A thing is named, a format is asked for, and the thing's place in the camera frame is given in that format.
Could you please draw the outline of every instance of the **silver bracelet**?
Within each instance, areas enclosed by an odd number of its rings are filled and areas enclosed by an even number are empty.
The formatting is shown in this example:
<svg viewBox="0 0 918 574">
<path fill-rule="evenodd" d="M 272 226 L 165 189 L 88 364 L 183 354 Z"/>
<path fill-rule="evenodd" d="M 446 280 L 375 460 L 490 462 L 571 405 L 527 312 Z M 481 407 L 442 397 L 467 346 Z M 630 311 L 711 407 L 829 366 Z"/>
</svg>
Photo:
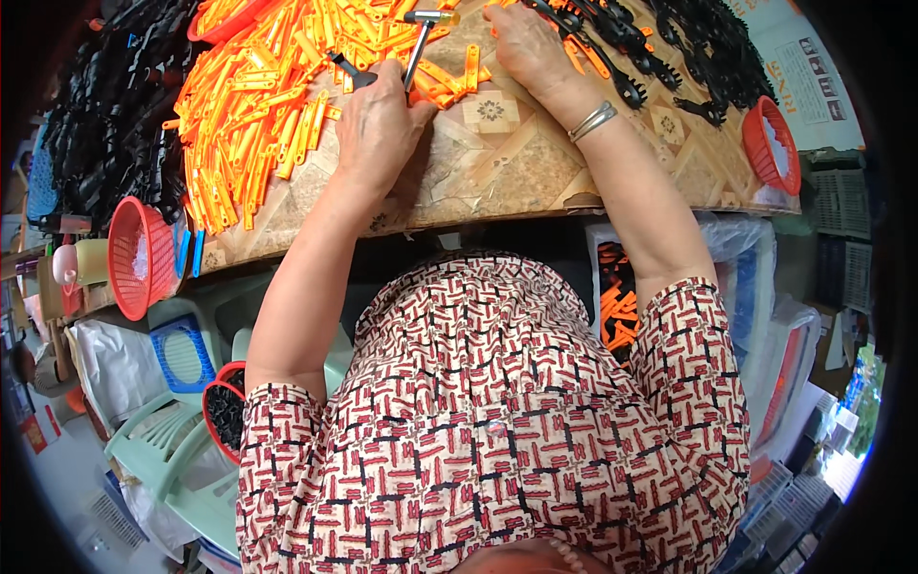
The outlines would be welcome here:
<svg viewBox="0 0 918 574">
<path fill-rule="evenodd" d="M 615 118 L 618 113 L 618 110 L 615 109 L 609 100 L 606 100 L 602 102 L 599 107 L 594 109 L 586 119 L 578 123 L 575 128 L 568 131 L 567 137 L 570 138 L 572 142 L 577 141 L 610 119 Z"/>
</svg>

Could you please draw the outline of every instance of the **woman's left hand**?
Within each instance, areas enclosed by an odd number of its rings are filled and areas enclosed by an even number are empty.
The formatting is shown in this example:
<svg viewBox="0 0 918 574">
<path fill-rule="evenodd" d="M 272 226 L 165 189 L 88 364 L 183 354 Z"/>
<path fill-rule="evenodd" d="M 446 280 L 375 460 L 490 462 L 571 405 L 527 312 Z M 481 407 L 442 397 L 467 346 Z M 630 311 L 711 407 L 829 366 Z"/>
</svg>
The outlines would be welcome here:
<svg viewBox="0 0 918 574">
<path fill-rule="evenodd" d="M 357 190 L 368 208 L 392 189 L 437 112 L 428 101 L 408 107 L 398 60 L 383 61 L 378 73 L 373 84 L 354 90 L 335 127 L 340 151 L 334 178 Z"/>
</svg>

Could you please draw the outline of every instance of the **small hammer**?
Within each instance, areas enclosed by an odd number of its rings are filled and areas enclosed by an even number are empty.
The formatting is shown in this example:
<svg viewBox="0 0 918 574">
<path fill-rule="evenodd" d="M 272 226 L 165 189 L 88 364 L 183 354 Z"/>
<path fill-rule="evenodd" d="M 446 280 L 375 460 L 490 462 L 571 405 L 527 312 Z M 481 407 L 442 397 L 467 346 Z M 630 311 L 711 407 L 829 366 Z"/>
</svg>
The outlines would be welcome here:
<svg viewBox="0 0 918 574">
<path fill-rule="evenodd" d="M 418 43 L 414 45 L 414 51 L 408 60 L 408 69 L 405 71 L 405 91 L 410 92 L 420 55 L 424 52 L 424 45 L 427 44 L 431 30 L 437 24 L 455 26 L 459 23 L 459 15 L 449 10 L 412 10 L 405 13 L 404 21 L 406 24 L 420 24 Z"/>
</svg>

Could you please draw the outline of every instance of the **red basket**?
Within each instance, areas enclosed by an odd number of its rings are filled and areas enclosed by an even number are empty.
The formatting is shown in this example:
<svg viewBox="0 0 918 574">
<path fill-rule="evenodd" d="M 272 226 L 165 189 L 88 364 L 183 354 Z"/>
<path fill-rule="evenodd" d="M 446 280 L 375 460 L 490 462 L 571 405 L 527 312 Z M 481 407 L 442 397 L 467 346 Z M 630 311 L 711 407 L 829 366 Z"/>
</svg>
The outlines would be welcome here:
<svg viewBox="0 0 918 574">
<path fill-rule="evenodd" d="M 765 121 L 775 129 L 775 137 L 788 151 L 788 174 L 781 177 L 775 164 L 775 155 L 765 133 Z M 784 121 L 778 105 L 768 96 L 758 98 L 758 104 L 749 110 L 743 120 L 743 147 L 756 175 L 772 187 L 777 187 L 792 196 L 800 194 L 800 158 L 797 146 L 790 136 L 788 122 Z"/>
<path fill-rule="evenodd" d="M 146 237 L 147 275 L 134 273 L 140 238 Z M 124 316 L 139 321 L 147 309 L 169 295 L 175 281 L 175 247 L 159 211 L 136 197 L 121 200 L 108 230 L 108 276 Z"/>
<path fill-rule="evenodd" d="M 227 382 L 230 377 L 236 374 L 236 371 L 244 368 L 245 361 L 233 361 L 231 363 L 227 363 L 217 373 L 217 378 L 212 383 L 209 383 L 206 387 L 204 387 L 204 392 L 201 394 L 201 409 L 204 413 L 204 424 L 207 426 L 207 431 L 210 433 L 210 437 L 214 439 L 215 443 L 217 443 L 217 447 L 219 447 L 220 452 L 226 455 L 229 460 L 233 461 L 237 465 L 240 463 L 239 453 L 234 453 L 228 446 L 223 444 L 223 441 L 220 440 L 219 434 L 217 434 L 217 429 L 214 428 L 214 423 L 210 420 L 210 415 L 207 414 L 207 391 L 211 387 L 226 387 L 233 391 L 236 396 L 244 402 L 245 395 Z"/>
<path fill-rule="evenodd" d="M 193 42 L 204 41 L 211 44 L 225 42 L 254 22 L 255 17 L 262 11 L 262 8 L 275 1 L 276 0 L 249 0 L 249 4 L 240 10 L 239 14 L 224 20 L 222 24 L 211 28 L 200 36 L 197 35 L 197 20 L 207 11 L 207 7 L 205 6 L 204 10 L 198 9 L 195 17 L 191 19 L 191 25 L 188 27 L 188 39 Z"/>
</svg>

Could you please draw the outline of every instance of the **red and white patterned shirt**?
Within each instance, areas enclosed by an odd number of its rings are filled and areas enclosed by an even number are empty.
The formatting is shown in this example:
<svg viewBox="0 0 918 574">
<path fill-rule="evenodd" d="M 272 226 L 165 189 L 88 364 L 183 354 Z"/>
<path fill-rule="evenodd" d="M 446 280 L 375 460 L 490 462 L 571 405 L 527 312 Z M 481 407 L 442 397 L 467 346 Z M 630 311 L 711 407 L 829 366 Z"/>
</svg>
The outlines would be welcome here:
<svg viewBox="0 0 918 574">
<path fill-rule="evenodd" d="M 246 572 L 439 572 L 554 536 L 612 572 L 706 572 L 748 487 L 748 419 L 716 287 L 651 301 L 619 368 L 551 268 L 462 258 L 391 282 L 324 408 L 252 391 Z"/>
</svg>

